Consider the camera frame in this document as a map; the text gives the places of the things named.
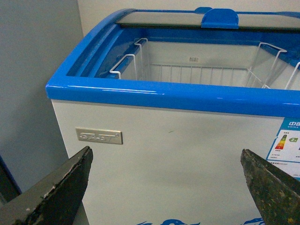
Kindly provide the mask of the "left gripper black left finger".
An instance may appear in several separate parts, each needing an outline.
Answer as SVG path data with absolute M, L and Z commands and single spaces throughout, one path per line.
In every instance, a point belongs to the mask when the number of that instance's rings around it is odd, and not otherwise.
M 2 225 L 71 225 L 85 194 L 93 151 L 73 155 L 0 209 Z

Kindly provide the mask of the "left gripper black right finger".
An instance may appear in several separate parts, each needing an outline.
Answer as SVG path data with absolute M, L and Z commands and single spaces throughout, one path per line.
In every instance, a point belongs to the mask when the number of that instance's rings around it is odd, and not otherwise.
M 240 162 L 249 192 L 266 225 L 300 223 L 300 181 L 249 149 Z

